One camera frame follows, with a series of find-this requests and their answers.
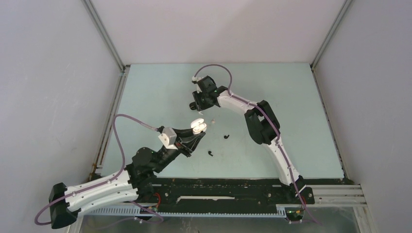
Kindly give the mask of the white earbud charging case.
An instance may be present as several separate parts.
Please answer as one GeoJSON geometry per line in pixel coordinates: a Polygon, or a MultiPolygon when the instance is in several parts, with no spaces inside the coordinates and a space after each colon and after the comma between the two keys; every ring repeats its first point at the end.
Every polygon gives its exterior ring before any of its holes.
{"type": "Polygon", "coordinates": [[[207,124],[205,123],[205,120],[203,118],[198,118],[194,120],[191,124],[190,127],[192,129],[192,133],[194,135],[203,133],[207,130],[207,124]]]}

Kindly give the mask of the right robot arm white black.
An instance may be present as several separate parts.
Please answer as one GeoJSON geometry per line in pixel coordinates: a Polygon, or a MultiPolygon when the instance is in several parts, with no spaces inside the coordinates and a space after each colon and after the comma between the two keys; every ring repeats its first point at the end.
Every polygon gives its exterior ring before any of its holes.
{"type": "Polygon", "coordinates": [[[246,126],[252,140],[263,145],[272,155],[284,186],[282,195],[285,201],[295,203],[302,197],[306,188],[305,181],[291,162],[280,137],[280,124],[270,106],[262,100],[254,102],[231,93],[225,86],[218,87],[209,77],[192,77],[196,91],[192,93],[194,102],[192,110],[202,112],[213,106],[232,110],[245,118],[246,126]]]}

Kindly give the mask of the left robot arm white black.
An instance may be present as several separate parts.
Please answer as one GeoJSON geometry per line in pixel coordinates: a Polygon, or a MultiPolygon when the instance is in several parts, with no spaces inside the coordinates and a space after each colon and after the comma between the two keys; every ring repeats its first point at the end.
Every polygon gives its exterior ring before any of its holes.
{"type": "Polygon", "coordinates": [[[75,186],[64,183],[52,187],[49,203],[51,228],[60,229],[74,223],[79,216],[111,204],[153,198],[152,181],[180,154],[190,157],[206,134],[202,123],[190,129],[161,128],[162,147],[154,151],[140,148],[132,162],[121,171],[75,186]]]}

